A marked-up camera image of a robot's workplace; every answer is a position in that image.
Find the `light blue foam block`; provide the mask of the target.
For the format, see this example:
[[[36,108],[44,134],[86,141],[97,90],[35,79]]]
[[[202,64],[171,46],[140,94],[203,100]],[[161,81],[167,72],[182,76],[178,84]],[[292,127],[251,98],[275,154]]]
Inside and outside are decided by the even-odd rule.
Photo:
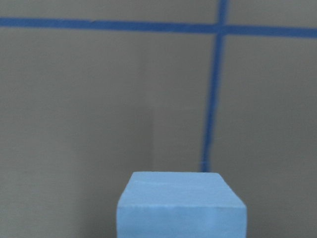
[[[247,207],[217,173],[134,172],[116,210],[119,238],[244,238]]]

